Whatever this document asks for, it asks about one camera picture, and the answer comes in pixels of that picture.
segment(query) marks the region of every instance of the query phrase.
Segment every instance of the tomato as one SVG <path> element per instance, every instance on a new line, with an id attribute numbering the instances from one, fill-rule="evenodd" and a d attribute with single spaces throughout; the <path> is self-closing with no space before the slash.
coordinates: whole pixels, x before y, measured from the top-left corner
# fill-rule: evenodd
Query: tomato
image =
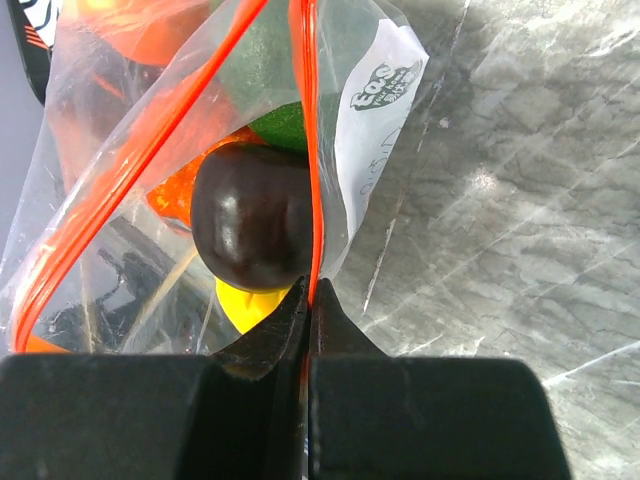
<path id="1" fill-rule="evenodd" d="M 249 292 L 292 285 L 311 270 L 307 158 L 249 143 L 211 152 L 196 175 L 191 228 L 202 260 L 223 282 Z"/>

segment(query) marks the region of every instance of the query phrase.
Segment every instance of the gray surface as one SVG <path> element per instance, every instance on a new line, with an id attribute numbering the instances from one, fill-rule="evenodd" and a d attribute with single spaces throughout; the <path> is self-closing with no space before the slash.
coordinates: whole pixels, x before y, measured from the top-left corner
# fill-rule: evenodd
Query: gray surface
<path id="1" fill-rule="evenodd" d="M 22 68 L 6 1 L 0 1 L 0 248 L 4 247 L 42 121 Z"/>
<path id="2" fill-rule="evenodd" d="M 640 478 L 640 3 L 397 3 L 432 59 L 341 301 L 392 354 L 524 359 L 575 477 Z"/>

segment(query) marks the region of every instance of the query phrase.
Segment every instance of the gray marble surface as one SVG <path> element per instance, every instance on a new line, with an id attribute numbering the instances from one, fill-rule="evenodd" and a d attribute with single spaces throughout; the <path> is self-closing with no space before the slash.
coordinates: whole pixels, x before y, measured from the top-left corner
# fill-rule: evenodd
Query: gray marble surface
<path id="1" fill-rule="evenodd" d="M 640 3 L 397 0 L 431 55 L 336 288 L 400 355 L 523 359 L 640 478 Z"/>

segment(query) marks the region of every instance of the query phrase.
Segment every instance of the orange zipper seal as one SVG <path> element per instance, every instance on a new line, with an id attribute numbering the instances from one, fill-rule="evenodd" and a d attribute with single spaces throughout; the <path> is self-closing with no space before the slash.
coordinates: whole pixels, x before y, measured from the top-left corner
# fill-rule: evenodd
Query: orange zipper seal
<path id="1" fill-rule="evenodd" d="M 129 148 L 126 150 L 123 147 L 116 165 L 96 179 L 88 198 L 82 201 L 58 230 L 40 246 L 33 268 L 29 272 L 29 277 L 33 278 L 34 282 L 21 298 L 17 298 L 14 307 L 14 312 L 18 312 L 12 341 L 16 352 L 25 352 L 31 331 L 55 290 L 191 109 L 266 3 L 267 0 L 243 0 L 220 47 L 201 68 L 194 83 L 182 98 L 177 99 L 175 108 L 167 111 L 155 131 L 150 134 L 148 142 L 141 142 L 140 148 L 128 144 Z"/>
<path id="2" fill-rule="evenodd" d="M 291 0 L 289 29 L 293 47 L 293 70 L 302 98 L 304 127 L 309 149 L 311 201 L 313 207 L 313 257 L 309 304 L 316 293 L 324 252 L 324 213 L 322 210 L 322 182 L 318 161 L 318 42 L 316 36 L 317 0 Z"/>

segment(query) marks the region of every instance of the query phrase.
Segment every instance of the white label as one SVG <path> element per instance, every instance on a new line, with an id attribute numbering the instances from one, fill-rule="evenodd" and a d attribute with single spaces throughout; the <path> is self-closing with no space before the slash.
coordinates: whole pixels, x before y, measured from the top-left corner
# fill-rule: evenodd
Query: white label
<path id="1" fill-rule="evenodd" d="M 385 19 L 347 79 L 338 110 L 335 155 L 349 241 L 362 223 L 428 60 L 411 28 Z"/>

